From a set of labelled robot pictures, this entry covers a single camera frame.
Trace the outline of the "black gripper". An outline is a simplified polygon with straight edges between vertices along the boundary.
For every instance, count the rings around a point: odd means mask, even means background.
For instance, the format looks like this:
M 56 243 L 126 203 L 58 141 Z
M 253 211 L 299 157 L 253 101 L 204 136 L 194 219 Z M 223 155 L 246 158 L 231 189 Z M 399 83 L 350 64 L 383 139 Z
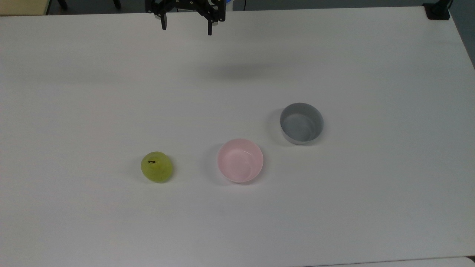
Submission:
M 207 34 L 212 35 L 212 27 L 226 20 L 226 0 L 146 0 L 146 13 L 153 13 L 160 20 L 163 30 L 167 29 L 167 13 L 172 10 L 198 12 L 207 20 Z

